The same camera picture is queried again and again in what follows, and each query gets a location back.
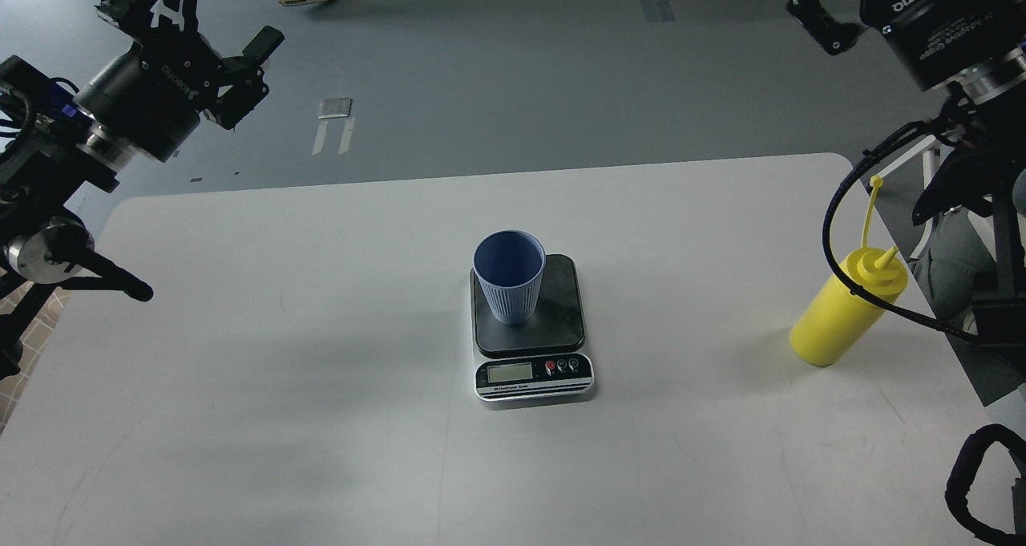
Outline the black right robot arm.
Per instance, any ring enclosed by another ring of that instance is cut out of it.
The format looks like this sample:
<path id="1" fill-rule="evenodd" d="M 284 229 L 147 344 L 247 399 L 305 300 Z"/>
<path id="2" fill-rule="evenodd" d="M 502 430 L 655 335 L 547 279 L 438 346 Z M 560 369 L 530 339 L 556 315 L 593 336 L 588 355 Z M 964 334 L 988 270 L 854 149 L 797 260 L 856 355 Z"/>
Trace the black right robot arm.
<path id="1" fill-rule="evenodd" d="M 883 312 L 952 335 L 1024 371 L 1024 0 L 789 0 L 786 8 L 828 54 L 878 31 L 921 90 L 945 88 L 938 115 L 895 130 L 844 177 L 827 206 L 822 246 L 831 277 L 790 333 L 793 351 L 831 366 Z M 897 306 L 907 276 L 897 248 L 862 243 L 837 261 L 834 217 L 850 189 L 915 141 L 949 155 L 928 177 L 911 219 L 952 209 L 989 222 L 994 268 L 976 274 L 970 326 L 959 328 Z"/>

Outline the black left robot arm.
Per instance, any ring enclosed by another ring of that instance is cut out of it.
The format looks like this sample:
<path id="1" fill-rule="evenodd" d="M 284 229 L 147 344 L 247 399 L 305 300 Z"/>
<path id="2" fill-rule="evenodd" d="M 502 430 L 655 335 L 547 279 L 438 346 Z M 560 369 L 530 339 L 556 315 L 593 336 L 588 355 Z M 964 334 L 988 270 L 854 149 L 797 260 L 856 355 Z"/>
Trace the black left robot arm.
<path id="1" fill-rule="evenodd" d="M 265 63 L 285 35 L 261 28 L 237 56 L 203 37 L 198 0 L 100 0 L 132 40 L 84 87 L 18 56 L 2 64 L 2 295 L 28 291 L 2 315 L 3 378 L 21 371 L 22 336 L 58 289 L 123 292 L 151 286 L 98 254 L 67 201 L 85 184 L 113 192 L 133 156 L 164 162 L 202 119 L 232 130 L 269 93 Z"/>

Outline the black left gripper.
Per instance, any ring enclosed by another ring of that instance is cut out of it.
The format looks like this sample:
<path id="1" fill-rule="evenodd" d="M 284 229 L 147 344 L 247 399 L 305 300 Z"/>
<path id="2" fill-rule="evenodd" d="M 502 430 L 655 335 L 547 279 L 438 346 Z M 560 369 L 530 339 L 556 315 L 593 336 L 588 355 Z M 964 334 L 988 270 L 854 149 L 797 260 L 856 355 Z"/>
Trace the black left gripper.
<path id="1" fill-rule="evenodd" d="M 100 20 L 131 39 L 74 101 L 98 125 L 165 161 L 205 111 L 233 130 L 268 95 L 268 57 L 285 35 L 265 25 L 240 55 L 221 59 L 199 31 L 199 0 L 100 0 Z"/>

